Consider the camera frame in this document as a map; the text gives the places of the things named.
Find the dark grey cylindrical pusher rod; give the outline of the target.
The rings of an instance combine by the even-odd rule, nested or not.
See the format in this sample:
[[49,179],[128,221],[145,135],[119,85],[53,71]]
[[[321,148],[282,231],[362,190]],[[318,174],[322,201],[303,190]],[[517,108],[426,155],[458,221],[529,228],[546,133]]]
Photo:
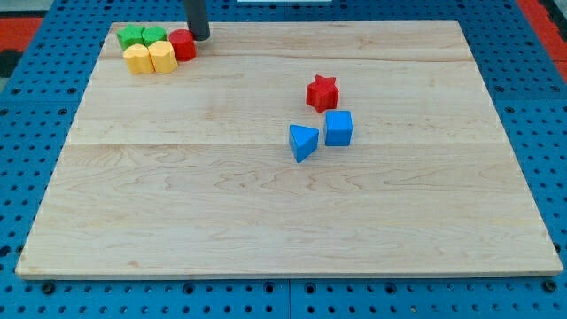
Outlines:
[[205,0],[183,0],[187,26],[195,41],[205,41],[210,37],[209,21]]

